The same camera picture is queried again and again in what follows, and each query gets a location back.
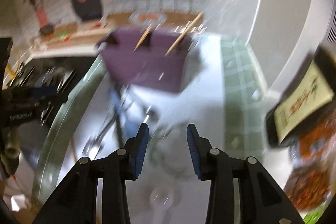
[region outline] white wall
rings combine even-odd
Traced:
[[[261,0],[248,41],[271,87],[292,54],[311,0]]]
[[[307,54],[313,54],[324,40],[333,3],[334,0],[311,0],[300,37],[281,73],[270,87],[271,92],[282,93],[295,78]]]
[[[0,37],[12,37],[14,41],[8,61],[9,65],[13,66],[30,45],[23,35],[14,0],[1,0],[0,12]]]

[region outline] wooden stick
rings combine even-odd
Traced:
[[[14,77],[16,76],[16,74],[14,73],[14,71],[12,70],[12,68],[10,67],[10,65],[6,65],[6,71],[9,74],[9,77],[11,77],[12,79],[14,79]]]
[[[137,43],[137,45],[134,48],[134,52],[135,50],[141,45],[141,43],[145,40],[145,38],[147,37],[147,35],[149,34],[149,32],[151,31],[151,25],[148,26],[148,28],[145,30],[145,32],[143,33],[143,35],[141,36],[139,42]]]
[[[200,12],[197,17],[190,23],[188,27],[184,30],[184,32],[175,40],[175,42],[170,46],[167,50],[165,56],[170,54],[172,50],[179,44],[179,42],[185,37],[185,35],[190,31],[190,29],[195,25],[195,23],[203,16],[203,12]]]

